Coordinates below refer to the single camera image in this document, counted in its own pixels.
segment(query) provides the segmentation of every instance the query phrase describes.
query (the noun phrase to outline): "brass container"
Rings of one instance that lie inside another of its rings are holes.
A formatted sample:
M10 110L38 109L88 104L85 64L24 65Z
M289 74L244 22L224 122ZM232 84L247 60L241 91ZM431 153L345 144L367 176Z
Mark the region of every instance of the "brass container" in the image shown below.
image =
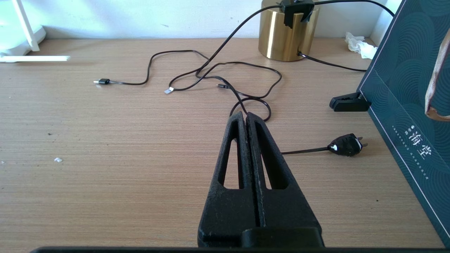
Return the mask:
M277 5L279 0L263 0L262 7ZM294 14L292 29L284 25L284 13L279 8L261 13L258 49L261 54L277 61L296 61L298 51L309 54L314 38L319 7L315 6L309 22L300 22L303 13Z

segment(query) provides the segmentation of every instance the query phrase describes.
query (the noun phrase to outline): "wooden desk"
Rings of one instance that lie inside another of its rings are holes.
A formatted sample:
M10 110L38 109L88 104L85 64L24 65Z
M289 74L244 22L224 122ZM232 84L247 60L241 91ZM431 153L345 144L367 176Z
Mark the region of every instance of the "wooden desk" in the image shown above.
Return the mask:
M191 53L157 58L145 86L98 88L92 81L142 81L152 54L197 49L211 55L222 41L48 40L35 54L72 59L2 64L2 251L25 253L46 245L195 247L236 98L212 80L164 94L174 76L204 62ZM315 39L311 56L350 67L369 64L342 39ZM266 100L273 110L267 125L281 150L324 146L351 132L369 143L353 158L327 152L286 156L327 246L442 247L368 114L334 113L328 107L333 96L354 92L362 73L308 60L268 60L256 39L233 39L216 58L231 60L283 74ZM214 73L256 95L276 79L243 66ZM256 102L247 108L266 115ZM63 162L54 162L56 157Z

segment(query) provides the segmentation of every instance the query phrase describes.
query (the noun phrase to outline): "dark green box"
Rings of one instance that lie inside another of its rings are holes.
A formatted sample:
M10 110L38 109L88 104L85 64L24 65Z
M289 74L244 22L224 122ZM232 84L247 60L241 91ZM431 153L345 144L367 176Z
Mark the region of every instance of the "dark green box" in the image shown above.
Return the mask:
M370 116L448 248L449 28L450 0L403 0L358 87L372 102Z

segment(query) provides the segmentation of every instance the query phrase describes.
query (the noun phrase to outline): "crumpled tissue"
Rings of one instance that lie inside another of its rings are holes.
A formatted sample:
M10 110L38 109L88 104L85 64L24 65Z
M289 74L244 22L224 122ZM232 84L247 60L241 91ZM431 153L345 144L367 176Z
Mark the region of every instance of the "crumpled tissue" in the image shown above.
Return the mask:
M359 53L363 59L373 59L378 49L364 42L363 36L353 36L350 32L345 33L345 42L350 51Z

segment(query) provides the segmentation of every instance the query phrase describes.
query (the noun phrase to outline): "cable cord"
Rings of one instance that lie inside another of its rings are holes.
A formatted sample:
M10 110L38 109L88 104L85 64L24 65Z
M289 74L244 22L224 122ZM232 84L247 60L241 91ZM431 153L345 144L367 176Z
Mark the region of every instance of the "cable cord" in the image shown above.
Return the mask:
M352 3L352 2L366 2L366 3L375 4L375 5L378 5L381 8L383 8L391 16L395 15L388 7L382 5L381 3L377 3L375 1L372 1L372 0L328 0L328 1L315 2L315 5L325 5L325 4L334 4L334 3ZM325 64L325 65L328 65L328 66L344 68L344 69L353 70L353 71L359 71L359 72L366 72L367 71L367 69L349 68L349 67L345 67L345 66L341 66L341 65L337 65L337 64L333 64L333 63L328 63L328 62L319 60L317 58L311 57L309 55L306 55L306 54L302 53L301 51L298 51L297 55L301 56L303 58L306 58L308 60L315 61L317 63Z
M181 53L181 52L194 52L197 53L198 55L202 56L203 58L207 59L206 62L199 68L186 72L184 74L178 75L175 78L173 78L170 82L169 82L169 88L172 87L172 85L181 77L187 76L189 74L195 73L195 76L198 78L198 80L196 82L194 82L193 84L189 85L188 87L185 88L173 88L173 91L183 91L183 90L188 90L194 86L196 86L200 81L202 81L203 79L209 79L209 78L215 78L217 80L220 80L221 82L223 82L225 84L225 88L229 88L234 95L236 96L236 98L238 99L237 104L234 105L233 109L230 112L230 115L233 114L234 110L237 108L238 105L241 106L241 109L244 111L245 114L247 114L247 110L245 109L245 106L243 104L244 101L247 100L254 100L254 101L258 101L260 103L262 103L263 105L265 105L269 111L269 116L264 119L264 121L267 121L270 119L272 113L271 113L271 109L269 104L267 104L267 102L265 102L264 100L262 100L263 98L267 97L269 95L269 93L272 91L272 89L275 87L275 85L277 85L282 78L282 75L279 71L277 71L276 69L273 68L269 68L269 67L265 67L265 66L261 66L261 65L255 65L255 64L251 64L251 63L245 63L245 62L226 62L226 63L217 63L216 65L214 65L213 67L211 67L209 70L207 70L203 75L200 75L200 72L209 65L209 63L217 56L217 54L224 48L224 46L230 41L230 39L237 33L237 31L245 24L247 23L251 18L253 18L254 16L256 16L257 14L268 10L268 9L273 9L273 8L280 8L281 5L273 5L273 6L268 6L268 7L264 7L256 12L254 12L252 15L250 15L248 18L246 18L244 21L242 21L238 27L225 39L225 41L222 43L222 45L220 45L220 47L215 51L215 53L211 56L211 57L206 57L205 55L203 55L202 53L196 51L196 50L172 50L172 51L164 51L164 52L159 52L154 54L149 61L148 67L147 67L147 77L145 78L145 80L143 82L139 82L139 83L130 83L130 82L122 82L122 81L108 81L109 83L112 84L125 84L125 85L143 85L145 83L147 83L149 81L150 78L150 68L152 65L152 61L153 59L161 54L168 54L168 53ZM263 96L252 96L252 95L248 95L245 94L243 92L237 91L231 84L230 82L228 82L226 79L224 79L223 77L220 76L207 76L207 74L209 74L213 69L215 69L217 66L220 65L226 65L226 64L243 64L243 65L247 65L247 66L252 66L252 67L256 67L256 68L262 68L262 69L267 69L267 70L271 70L273 72L275 72L276 74L278 74L279 78L278 80L273 83L269 90L267 91L266 94L264 94Z
M334 3L353 3L353 2L366 2L366 3L378 5L381 8L383 8L385 11L387 11L391 16L395 15L388 7L382 5L381 3L372 1L372 0L328 0L328 1L315 2L314 4L315 5L325 5L325 4L334 4Z
M297 150L297 151L281 152L281 154L304 154L304 153L312 153L312 152L327 151L327 150L330 150L330 148L323 147L323 148L317 148L317 149L304 149L304 150Z
M316 4L316 5L323 5L323 4L331 4L331 3L339 3L339 2L369 2L369 3L376 4L376 5L378 5L378 6L381 6L381 7L384 8L387 12L389 12L389 14L391 14L392 16L394 15L394 13L393 13L392 11L390 11L387 7L381 5L381 4L377 3L377 2L371 1L371 0L328 0L328 1L316 2L315 4ZM246 18L244 21L242 21L242 22L238 25L238 27L236 27L236 29L235 29L235 30L234 30L234 31L233 31L233 32L225 39L225 41L220 45L220 47L214 52L214 54L213 54L211 57L207 57L207 56L203 55L202 53L200 53L200 52L198 52L198 51L196 51L196 50L170 50L170 51L163 51L163 52L159 52L159 53L156 53L156 54L152 55L152 57L150 58L149 64L148 64L148 66L147 66L147 76L146 76L146 78L145 78L144 81L138 82L138 83L132 83L132 82L123 82L123 81L112 81L112 80L107 79L107 80L108 80L107 82L108 82L108 83L112 83L112 84L143 85L143 84L146 84L146 83L149 81L149 79L150 79L150 68L151 68L151 66L152 66L152 62L153 62L153 60L155 59L155 57L157 57L157 56L159 56L159 55L162 55L162 54L170 54L170 53L186 53L186 52L196 53L196 54L202 56L203 58L205 58L205 59L206 59L206 62L205 62L201 67L199 67L199 68L197 68L197 69L194 69L194 70L192 70L192 71L186 72L186 73L184 73L184 74L178 75L178 76L176 76L175 78L173 78L173 79L169 82L169 88L171 88L172 91L183 91L183 90L188 90L188 89L190 89L190 88L196 86L196 85L197 85L199 82L201 82L203 79L214 78L214 79L217 79L217 80L221 81L222 83L224 83L224 85L220 85L220 87L230 89L230 90L233 92L233 94L236 96L236 98L238 99L238 102L233 106L233 108L232 108L231 111L230 111L230 116L233 114L234 110L235 110L238 106L241 106L242 111L243 111L245 114L247 114L248 112L247 112L247 110L245 109L245 106L244 106L243 103L244 103L245 101L247 101L247 100L254 100L254 101L258 101L258 102L262 103L264 106L267 107L267 110L268 110L268 112L269 112L269 115L268 115L268 117L267 117L266 119L264 119L264 121L268 121L268 120L270 119L271 115L272 115L272 111L271 111L271 109L270 109L269 104L268 104L267 102L265 102L265 101L263 100L263 98L267 97L267 96L269 95L269 93L272 91L272 89L275 87L275 85L277 85L277 84L281 81L282 75L281 75L281 73L280 73L279 71L277 71L276 69L273 69L273 68L269 68L269 67L265 67L265 66L261 66L261 65L255 65L255 64L246 63L246 62L226 62L226 63L217 63L217 64L215 64L214 66L212 66L210 69L208 69L208 70L207 70L204 74L202 74L202 75L201 75L200 73L206 68L206 66L209 65L209 63L211 63L211 61L217 56L217 54L219 54L219 52L225 47L225 45L230 41L230 39L237 33L237 31L238 31L245 23L247 23L250 19L252 19L252 18L253 18L254 16L256 16L257 14L259 14L259 13L265 11L265 10L273 9L273 8L281 8L281 5L273 5L273 6L264 7L264 8L262 8L262 9L256 11L256 12L254 12L252 15L250 15L248 18ZM298 55L299 55L299 56L301 55L302 57L304 57L304 58L306 58L306 59L310 59L310 60L316 61L316 62L318 62L318 63L322 63L322 64L329 65L329 66L334 66L334 67L344 68L344 69L353 70L353 71L361 71L361 72L365 72L365 71L366 71L366 70L363 70L363 69L348 68L348 67L340 66L340 65L337 65L337 64L333 64L333 63L327 63L327 62L325 62L325 61L322 61L322 60L313 58L313 57L311 57L311 56L305 55L305 54L303 54L302 52L298 52ZM279 77L278 77L278 80L275 81L275 82L270 86L269 90L268 90L264 95L262 95L262 96L253 96L253 95L245 94L245 93L243 93L243 92L240 92L240 91L236 90L236 89L231 85L231 83L228 82L228 81L227 81L226 79L224 79L223 77L220 77L220 76L208 76L208 74L209 74L213 69L215 69L217 66L220 66L220 65L227 65L227 64L243 64L243 65L247 65L247 66L251 66L251 67L267 69L267 70L273 71L273 72L276 73ZM185 88L174 88L174 87L172 87L172 85L173 85L175 82L177 82L180 78L182 78L182 77L184 77L184 76L187 76L187 75L190 75L190 74L193 74L193 73L195 73L196 78L198 78L197 81L195 81L193 84L191 84L191 85L189 85L189 86L187 86L187 87L185 87Z

